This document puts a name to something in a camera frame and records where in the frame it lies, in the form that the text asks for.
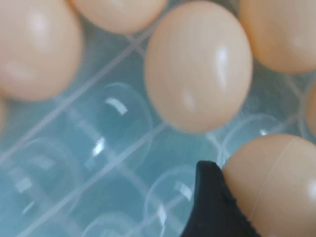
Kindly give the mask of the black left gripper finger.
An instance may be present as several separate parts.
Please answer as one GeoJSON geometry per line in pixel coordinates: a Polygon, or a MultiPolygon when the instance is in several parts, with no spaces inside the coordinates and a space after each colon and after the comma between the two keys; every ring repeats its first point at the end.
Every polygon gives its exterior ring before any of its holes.
{"type": "Polygon", "coordinates": [[[212,161],[196,165],[194,204],[183,237],[258,237],[239,209],[221,168],[212,161]]]}

